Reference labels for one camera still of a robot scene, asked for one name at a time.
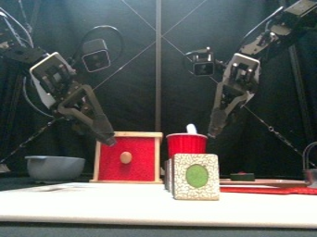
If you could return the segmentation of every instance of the black backdrop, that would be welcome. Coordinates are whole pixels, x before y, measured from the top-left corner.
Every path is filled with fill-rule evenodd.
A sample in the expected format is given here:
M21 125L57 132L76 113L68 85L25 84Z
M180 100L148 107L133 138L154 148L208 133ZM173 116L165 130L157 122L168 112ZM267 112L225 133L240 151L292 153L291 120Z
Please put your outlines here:
M110 25L121 31L126 40L124 56L109 69L85 74L84 79L94 88L114 130L162 131L166 136L185 132L189 123L196 124L200 133L208 133L216 82L221 79L219 74L213 78L196 78L184 67L184 54L211 46L217 59L228 61L244 35L276 11L282 2L286 1L25 0L23 4L35 45L49 53L59 52L65 58L74 54L85 33L93 27ZM2 0L0 6L26 23L19 1ZM156 29L161 29L162 34L160 51ZM100 32L94 37L106 39L110 56L116 56L121 48L116 35ZM263 68L259 93L248 105L300 151L317 136L316 38L314 31L296 46L312 135L306 131L308 125L304 123L288 50ZM2 63L2 158L51 120L33 110L23 94L13 113L15 117L9 118L10 98L21 91L19 87L13 87L22 80L14 68L9 69L9 65ZM46 110L30 82L26 88L34 103ZM157 104L161 110L158 120ZM93 174L94 146L94 138L78 135L72 124L61 121L9 160L9 166L17 172L26 172L26 155L81 156L88 159L86 172ZM255 172L259 177L302 179L302 156L245 109L237 123L216 140L209 139L209 153L220 156L223 175L245 171ZM161 161L166 158L164 139Z

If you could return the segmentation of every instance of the grey bowl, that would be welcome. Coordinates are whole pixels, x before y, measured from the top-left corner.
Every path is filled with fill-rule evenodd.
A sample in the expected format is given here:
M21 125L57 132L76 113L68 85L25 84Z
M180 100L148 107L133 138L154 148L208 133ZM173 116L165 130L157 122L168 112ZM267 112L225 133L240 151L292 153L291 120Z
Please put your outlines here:
M27 172L37 182L73 181L80 177L86 160L68 156L27 156Z

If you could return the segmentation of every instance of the red box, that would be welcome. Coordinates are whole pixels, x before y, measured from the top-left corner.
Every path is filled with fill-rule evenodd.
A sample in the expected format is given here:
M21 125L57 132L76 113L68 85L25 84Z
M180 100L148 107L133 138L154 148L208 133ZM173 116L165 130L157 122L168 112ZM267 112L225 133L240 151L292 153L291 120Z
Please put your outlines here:
M117 131L117 144L97 142L93 182L157 182L161 132Z

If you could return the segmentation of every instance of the red cup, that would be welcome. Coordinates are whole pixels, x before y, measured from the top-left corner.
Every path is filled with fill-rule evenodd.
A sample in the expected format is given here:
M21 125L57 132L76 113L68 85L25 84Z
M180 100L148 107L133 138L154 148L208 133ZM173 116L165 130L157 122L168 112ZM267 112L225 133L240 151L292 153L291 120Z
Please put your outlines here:
M169 157L175 154L205 154L208 136L191 133L173 133L166 136Z

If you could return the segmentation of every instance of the white table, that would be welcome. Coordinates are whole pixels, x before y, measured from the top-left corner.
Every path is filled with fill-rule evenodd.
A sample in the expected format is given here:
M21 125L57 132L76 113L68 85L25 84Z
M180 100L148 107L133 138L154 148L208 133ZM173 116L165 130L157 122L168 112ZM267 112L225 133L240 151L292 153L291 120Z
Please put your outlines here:
M180 201L162 184L68 183L0 192L0 221L317 229L317 195L221 193Z

